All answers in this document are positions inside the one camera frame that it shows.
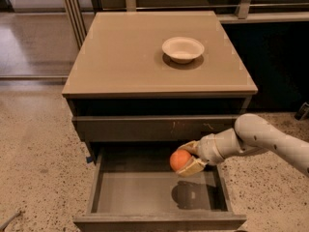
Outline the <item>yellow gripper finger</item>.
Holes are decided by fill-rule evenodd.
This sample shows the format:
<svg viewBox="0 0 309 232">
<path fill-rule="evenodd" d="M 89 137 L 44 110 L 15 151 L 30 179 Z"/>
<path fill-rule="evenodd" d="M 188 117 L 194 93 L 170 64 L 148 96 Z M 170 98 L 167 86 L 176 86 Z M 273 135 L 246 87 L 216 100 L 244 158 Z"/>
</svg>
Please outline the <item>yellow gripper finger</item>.
<svg viewBox="0 0 309 232">
<path fill-rule="evenodd" d="M 179 147 L 179 150 L 186 150 L 191 155 L 198 155 L 198 144 L 196 140 L 189 141 Z"/>
<path fill-rule="evenodd" d="M 180 170 L 176 171 L 176 173 L 181 177 L 188 177 L 201 172 L 206 167 L 206 165 L 207 164 L 201 159 L 191 157 L 190 160 Z"/>
</svg>

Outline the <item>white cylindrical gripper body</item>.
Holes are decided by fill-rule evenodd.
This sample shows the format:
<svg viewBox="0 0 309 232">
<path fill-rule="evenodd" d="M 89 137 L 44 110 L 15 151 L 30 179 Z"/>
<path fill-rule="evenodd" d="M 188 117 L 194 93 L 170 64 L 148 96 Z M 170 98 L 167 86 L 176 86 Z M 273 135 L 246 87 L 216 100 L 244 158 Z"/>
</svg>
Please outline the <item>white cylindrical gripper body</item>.
<svg viewBox="0 0 309 232">
<path fill-rule="evenodd" d="M 216 146 L 213 133 L 199 140 L 197 153 L 199 158 L 208 165 L 218 165 L 224 161 Z"/>
</svg>

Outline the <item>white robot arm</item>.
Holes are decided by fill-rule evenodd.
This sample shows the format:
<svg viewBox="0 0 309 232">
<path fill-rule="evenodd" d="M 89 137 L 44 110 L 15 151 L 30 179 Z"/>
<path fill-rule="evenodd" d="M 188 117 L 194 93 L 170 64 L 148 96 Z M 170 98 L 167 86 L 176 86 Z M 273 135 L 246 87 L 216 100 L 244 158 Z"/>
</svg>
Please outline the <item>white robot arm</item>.
<svg viewBox="0 0 309 232">
<path fill-rule="evenodd" d="M 180 147 L 191 157 L 176 173 L 187 177 L 207 165 L 218 165 L 230 157 L 243 157 L 271 151 L 309 177 L 309 143 L 278 130 L 255 114 L 240 115 L 234 127 L 209 134 Z"/>
</svg>

